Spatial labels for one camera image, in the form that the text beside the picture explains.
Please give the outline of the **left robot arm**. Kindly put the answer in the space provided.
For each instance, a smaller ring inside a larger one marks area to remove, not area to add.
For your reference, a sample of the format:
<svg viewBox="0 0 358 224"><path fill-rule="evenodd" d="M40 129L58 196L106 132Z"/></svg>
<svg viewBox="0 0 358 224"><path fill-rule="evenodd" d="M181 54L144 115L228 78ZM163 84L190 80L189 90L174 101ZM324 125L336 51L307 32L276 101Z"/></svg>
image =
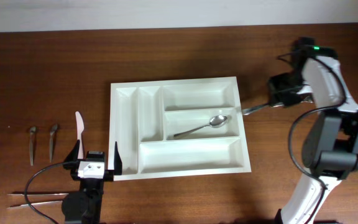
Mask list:
<svg viewBox="0 0 358 224"><path fill-rule="evenodd" d="M79 159L80 140L64 160L63 168L70 171L71 178L80 183L79 190L69 193L62 202L65 223L99 223L104 194L104 183L112 182L122 175L122 160L118 145L114 145L114 169L105 168L106 154L89 151Z"/></svg>

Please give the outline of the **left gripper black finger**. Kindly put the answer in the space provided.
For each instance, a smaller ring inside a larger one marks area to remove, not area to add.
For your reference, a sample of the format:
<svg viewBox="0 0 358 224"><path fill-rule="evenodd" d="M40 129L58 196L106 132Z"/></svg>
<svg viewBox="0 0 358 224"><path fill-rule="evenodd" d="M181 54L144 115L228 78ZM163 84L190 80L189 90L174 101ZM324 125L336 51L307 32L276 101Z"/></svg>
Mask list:
<svg viewBox="0 0 358 224"><path fill-rule="evenodd" d="M78 139L73 147L73 149L70 151L70 153L66 156L64 162L73 162L78 159L78 153L80 148L80 140Z"/></svg>
<svg viewBox="0 0 358 224"><path fill-rule="evenodd" d="M114 175L122 175L122 160L119 154L117 141L114 143Z"/></svg>

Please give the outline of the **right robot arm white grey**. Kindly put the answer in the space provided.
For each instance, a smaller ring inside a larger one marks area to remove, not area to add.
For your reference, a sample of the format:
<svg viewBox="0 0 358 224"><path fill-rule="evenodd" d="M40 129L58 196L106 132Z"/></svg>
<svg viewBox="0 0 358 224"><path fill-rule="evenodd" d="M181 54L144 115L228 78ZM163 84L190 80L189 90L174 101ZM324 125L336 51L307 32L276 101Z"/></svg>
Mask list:
<svg viewBox="0 0 358 224"><path fill-rule="evenodd" d="M288 56L292 70L268 81L268 105L286 108L310 101L316 107L290 126L288 153L302 175L274 221L313 223L332 190L358 170L358 104L347 89L334 49L317 46L313 38L300 37L292 43ZM318 117L303 142L298 162L293 153L293 134L300 121L313 113Z"/></svg>

